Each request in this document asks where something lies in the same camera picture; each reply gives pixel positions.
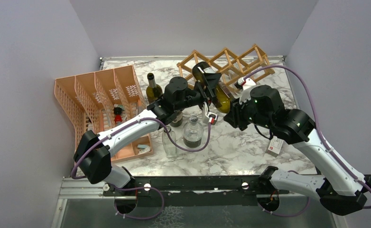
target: gray wall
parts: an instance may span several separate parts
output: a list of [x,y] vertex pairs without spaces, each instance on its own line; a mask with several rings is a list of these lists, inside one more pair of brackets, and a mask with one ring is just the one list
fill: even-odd
[[[325,137],[371,174],[371,0],[319,0],[287,65],[306,80]],[[302,86],[295,78],[292,84],[301,108],[311,113]],[[371,227],[371,210],[346,219],[352,228]]]
[[70,0],[100,56],[286,55],[317,0]]
[[0,227],[50,227],[74,151],[54,79],[97,65],[69,1],[0,1]]

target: robotic arm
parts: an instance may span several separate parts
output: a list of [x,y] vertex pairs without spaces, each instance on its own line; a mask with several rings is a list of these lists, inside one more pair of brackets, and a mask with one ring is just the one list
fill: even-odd
[[[218,115],[209,111],[209,104],[221,105],[217,98],[221,74],[215,73],[206,62],[198,63],[194,71],[199,75],[193,90],[188,88],[184,78],[174,77],[165,87],[164,94],[135,118],[98,135],[88,131],[82,136],[74,160],[90,183],[105,181],[117,188],[127,188],[131,174],[124,167],[112,167],[110,158],[132,141],[169,124],[178,110],[198,105],[203,110],[203,122],[216,123]],[[371,175],[358,172],[337,151],[328,151],[320,140],[315,122],[305,112],[285,109],[278,90],[268,85],[256,86],[249,78],[240,79],[236,87],[243,89],[242,94],[240,98],[231,100],[224,121],[241,131],[249,124],[269,129],[270,135],[300,150],[323,174],[299,175],[269,166],[259,177],[262,188],[268,191],[290,190],[309,196],[338,215],[364,208],[367,189],[357,180],[371,188]],[[356,180],[331,152],[358,177]]]

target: marble table top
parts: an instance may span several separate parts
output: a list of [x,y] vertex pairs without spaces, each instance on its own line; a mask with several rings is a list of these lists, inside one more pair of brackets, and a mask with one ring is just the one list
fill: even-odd
[[[146,99],[145,90],[148,86],[147,73],[155,75],[156,83],[164,88],[174,76],[180,76],[176,64],[181,62],[172,59],[154,60],[114,60],[105,61],[103,69],[111,69],[127,65],[134,65],[139,85]],[[272,64],[281,64],[280,60],[272,60]],[[259,84],[267,84],[276,88],[285,103],[286,108],[296,106],[288,78],[283,69],[275,68],[275,74],[268,76]],[[183,125],[191,115],[200,117],[198,107],[183,111]],[[212,126],[209,145],[200,152],[185,152],[179,149],[180,154],[175,158],[167,158],[162,145],[162,129],[151,133],[154,154],[145,158],[116,163],[126,167],[134,176],[197,176],[197,175],[250,175],[261,174],[269,165],[284,170],[295,170],[301,174],[315,174],[313,163],[293,146],[283,144],[280,155],[275,158],[265,153],[269,140],[260,136],[251,125],[241,132],[232,128],[223,121],[220,114],[216,125]],[[177,143],[183,144],[182,126],[172,128],[176,133]],[[266,129],[261,132],[268,135]],[[207,126],[204,126],[202,143],[207,138]]]

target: green wine bottle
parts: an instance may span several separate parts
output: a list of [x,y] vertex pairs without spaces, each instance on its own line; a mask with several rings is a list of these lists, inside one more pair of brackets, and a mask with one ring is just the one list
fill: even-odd
[[160,85],[156,84],[155,76],[153,75],[153,73],[149,73],[147,78],[149,81],[149,85],[147,87],[147,98],[150,104],[156,101],[163,94],[163,90]]

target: white box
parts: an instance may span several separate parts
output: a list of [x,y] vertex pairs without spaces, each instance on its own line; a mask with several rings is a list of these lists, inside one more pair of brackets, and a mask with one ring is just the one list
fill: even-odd
[[271,141],[269,142],[267,153],[270,155],[277,157],[280,153],[280,149],[282,148],[283,140],[273,136]]

